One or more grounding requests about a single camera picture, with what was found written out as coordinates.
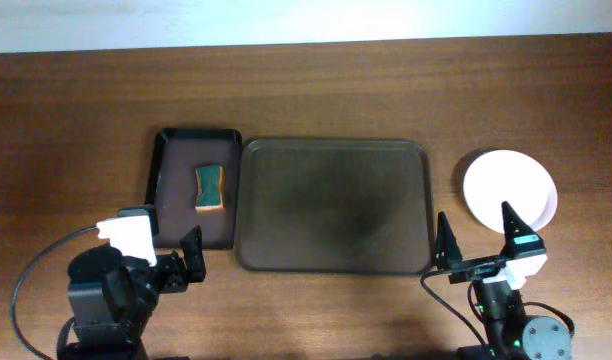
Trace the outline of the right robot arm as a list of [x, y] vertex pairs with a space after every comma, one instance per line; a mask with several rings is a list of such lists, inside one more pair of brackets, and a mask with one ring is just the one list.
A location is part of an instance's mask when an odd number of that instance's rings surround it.
[[451, 284], [466, 283], [467, 301], [484, 332], [432, 290], [427, 293], [453, 313], [478, 343], [456, 350], [459, 359], [570, 359], [575, 335], [573, 320], [560, 310], [540, 302], [535, 307], [548, 316], [526, 312], [530, 305], [520, 289], [547, 260], [544, 240], [527, 225], [508, 202], [501, 204], [505, 243], [497, 255], [465, 260], [446, 215], [438, 214], [434, 271], [420, 280], [445, 275]]

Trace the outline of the white plate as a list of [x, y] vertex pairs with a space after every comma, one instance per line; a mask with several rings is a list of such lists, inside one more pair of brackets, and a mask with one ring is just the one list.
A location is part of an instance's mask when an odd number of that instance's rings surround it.
[[476, 157], [465, 171], [462, 190], [474, 218], [498, 233], [504, 231], [504, 201], [535, 231], [551, 222], [558, 206], [556, 185], [546, 168], [513, 150], [492, 150]]

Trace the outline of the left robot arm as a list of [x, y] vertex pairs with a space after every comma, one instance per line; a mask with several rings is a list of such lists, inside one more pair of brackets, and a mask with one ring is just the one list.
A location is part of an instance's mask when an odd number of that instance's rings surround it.
[[201, 228], [182, 237], [180, 247], [181, 253], [158, 255], [153, 266], [110, 245], [75, 257], [68, 266], [74, 316], [60, 331], [57, 357], [146, 359], [142, 335], [159, 297], [182, 293], [206, 277]]

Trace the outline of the green and orange sponge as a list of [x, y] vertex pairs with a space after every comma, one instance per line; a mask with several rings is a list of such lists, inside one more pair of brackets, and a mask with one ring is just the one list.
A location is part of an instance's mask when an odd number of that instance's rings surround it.
[[198, 213], [222, 210], [224, 170], [220, 165], [206, 165], [195, 169], [197, 196], [195, 210]]

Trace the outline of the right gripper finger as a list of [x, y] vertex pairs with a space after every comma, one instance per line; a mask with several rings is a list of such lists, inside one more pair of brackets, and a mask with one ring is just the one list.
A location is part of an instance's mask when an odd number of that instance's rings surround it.
[[449, 270], [462, 261], [462, 253], [447, 216], [444, 212], [439, 212], [433, 264], [439, 270]]
[[504, 201], [501, 208], [506, 245], [527, 245], [539, 241], [539, 236], [519, 217], [509, 202]]

